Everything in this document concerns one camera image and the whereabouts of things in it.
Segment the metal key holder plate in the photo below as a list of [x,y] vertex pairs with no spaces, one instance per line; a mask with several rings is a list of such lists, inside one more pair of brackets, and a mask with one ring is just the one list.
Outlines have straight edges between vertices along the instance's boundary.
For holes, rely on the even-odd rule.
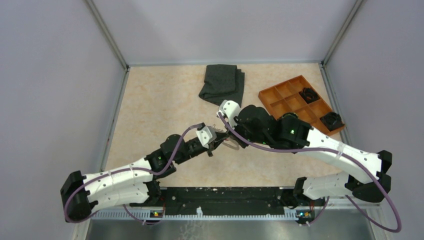
[[212,128],[216,134],[216,141],[221,140],[221,145],[228,147],[232,150],[238,151],[240,149],[240,145],[238,142],[231,136],[227,136],[225,139],[223,139],[224,134],[227,133],[225,129],[218,128],[215,124],[212,125]]

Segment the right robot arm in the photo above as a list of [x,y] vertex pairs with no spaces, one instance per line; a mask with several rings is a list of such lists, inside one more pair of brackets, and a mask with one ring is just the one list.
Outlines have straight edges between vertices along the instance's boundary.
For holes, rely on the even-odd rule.
[[380,203],[391,190],[391,177],[387,174],[392,154],[359,150],[324,134],[293,113],[276,119],[262,107],[227,103],[223,114],[235,131],[236,139],[263,144],[271,152],[294,150],[340,169],[339,173],[321,177],[299,177],[294,186],[293,200],[307,206],[312,200],[323,197],[354,196],[370,203]]

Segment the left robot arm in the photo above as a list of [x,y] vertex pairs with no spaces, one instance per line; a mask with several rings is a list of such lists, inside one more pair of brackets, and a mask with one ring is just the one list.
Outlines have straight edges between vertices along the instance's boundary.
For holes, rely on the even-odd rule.
[[198,135],[188,141],[179,134],[172,134],[159,149],[109,171],[70,173],[60,189],[65,221],[80,223],[100,210],[127,204],[156,206],[161,198],[158,179],[175,173],[176,164],[203,153],[212,156],[223,142],[214,135],[203,134],[204,131],[198,131]]

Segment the orange compartment tray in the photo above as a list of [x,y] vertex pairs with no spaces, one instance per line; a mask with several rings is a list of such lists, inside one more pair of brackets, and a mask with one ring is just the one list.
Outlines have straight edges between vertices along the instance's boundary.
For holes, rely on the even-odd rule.
[[[303,88],[312,88],[320,99],[306,103],[299,94]],[[341,116],[332,110],[303,75],[261,90],[258,98],[275,119],[293,113],[328,136],[339,133],[346,127]]]

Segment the dark grey folded cloth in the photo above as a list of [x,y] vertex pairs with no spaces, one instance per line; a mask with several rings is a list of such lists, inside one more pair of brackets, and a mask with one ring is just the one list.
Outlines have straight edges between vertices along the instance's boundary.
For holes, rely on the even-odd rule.
[[198,96],[219,106],[224,100],[242,105],[245,73],[236,65],[210,64],[206,66],[204,85]]

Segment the black rolled belt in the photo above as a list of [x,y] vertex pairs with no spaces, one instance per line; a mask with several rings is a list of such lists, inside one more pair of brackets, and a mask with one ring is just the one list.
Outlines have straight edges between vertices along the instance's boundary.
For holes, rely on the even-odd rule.
[[307,104],[313,103],[321,99],[320,96],[311,87],[304,87],[299,92],[299,95]]

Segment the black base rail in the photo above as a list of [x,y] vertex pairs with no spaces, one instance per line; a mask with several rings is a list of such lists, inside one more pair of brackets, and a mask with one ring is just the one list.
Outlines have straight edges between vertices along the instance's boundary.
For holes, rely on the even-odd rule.
[[166,216],[193,215],[197,209],[209,216],[256,217],[283,215],[289,210],[324,206],[287,187],[167,187],[149,197],[141,207],[163,207]]

